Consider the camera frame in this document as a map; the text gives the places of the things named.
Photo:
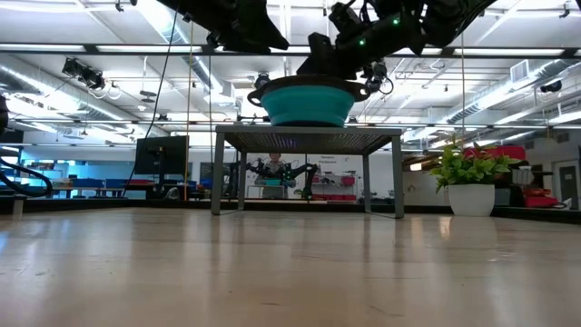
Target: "metal grate tabletop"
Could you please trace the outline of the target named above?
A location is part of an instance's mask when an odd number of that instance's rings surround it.
[[[399,129],[216,126],[216,133],[244,153],[372,154],[400,137]]]

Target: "wooden floor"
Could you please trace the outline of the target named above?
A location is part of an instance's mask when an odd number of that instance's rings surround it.
[[[581,229],[115,209],[0,222],[0,326],[581,326]]]

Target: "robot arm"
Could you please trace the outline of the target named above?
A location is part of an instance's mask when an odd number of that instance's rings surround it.
[[[266,12],[266,0],[158,0],[177,10],[186,22],[210,31],[213,48],[268,55],[271,47],[286,50],[289,43]]]
[[[409,47],[421,55],[427,44],[450,44],[476,17],[496,0],[365,0],[355,14],[350,7],[337,3],[330,20],[339,34],[332,45],[325,35],[309,36],[311,55],[297,74],[330,74],[356,79],[356,73],[369,65]],[[379,20],[370,21],[367,4]]]
[[[259,160],[258,166],[253,166],[251,163],[246,164],[246,169],[253,173],[257,173],[260,177],[280,179],[281,185],[286,184],[290,181],[294,181],[300,174],[307,174],[307,182],[302,190],[303,198],[310,200],[312,197],[312,179],[317,173],[319,167],[316,164],[306,163],[295,169],[291,168],[290,163],[286,163],[283,169],[279,169],[276,173],[272,173],[268,168],[264,168],[264,163]]]

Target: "computer monitor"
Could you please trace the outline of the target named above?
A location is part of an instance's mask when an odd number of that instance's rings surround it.
[[[189,147],[189,136],[139,139],[135,151],[135,173],[183,175]]]

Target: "metal table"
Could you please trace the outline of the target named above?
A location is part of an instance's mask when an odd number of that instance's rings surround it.
[[[365,212],[371,212],[369,155],[391,143],[395,217],[403,218],[403,180],[401,167],[401,130],[383,128],[338,127],[272,127],[216,126],[212,183],[212,214],[220,214],[224,142],[241,153],[241,163],[250,154],[342,154],[363,157],[363,188]],[[244,209],[246,170],[239,170],[238,209]]]

